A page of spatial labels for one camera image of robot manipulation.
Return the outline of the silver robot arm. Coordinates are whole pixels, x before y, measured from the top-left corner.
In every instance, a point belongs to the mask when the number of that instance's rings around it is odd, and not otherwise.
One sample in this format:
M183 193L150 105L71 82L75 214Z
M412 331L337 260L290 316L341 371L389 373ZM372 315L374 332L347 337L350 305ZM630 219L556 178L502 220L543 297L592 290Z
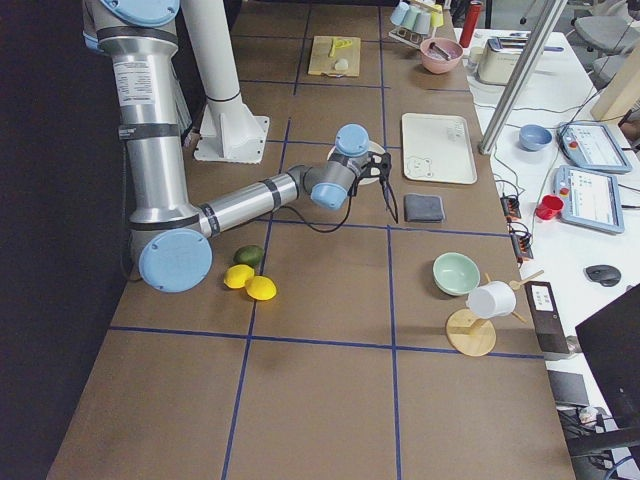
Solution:
M111 58L119 100L119 137L129 160L136 207L129 219L131 255L142 279L169 293L208 274L210 239L308 195L318 206L346 207L365 178L386 183L390 156L360 125L343 126L327 162L296 166L218 199L190 202L180 116L184 99L173 68L175 19L185 20L206 95L197 157L254 164L269 121L240 92L225 7L220 1L87 1L84 37Z

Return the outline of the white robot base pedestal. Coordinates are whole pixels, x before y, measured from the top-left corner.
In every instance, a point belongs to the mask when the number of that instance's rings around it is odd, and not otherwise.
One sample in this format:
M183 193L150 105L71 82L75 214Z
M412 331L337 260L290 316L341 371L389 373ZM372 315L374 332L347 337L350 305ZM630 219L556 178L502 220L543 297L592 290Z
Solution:
M221 0L181 3L206 107L194 156L199 161L258 164L270 119L244 103Z

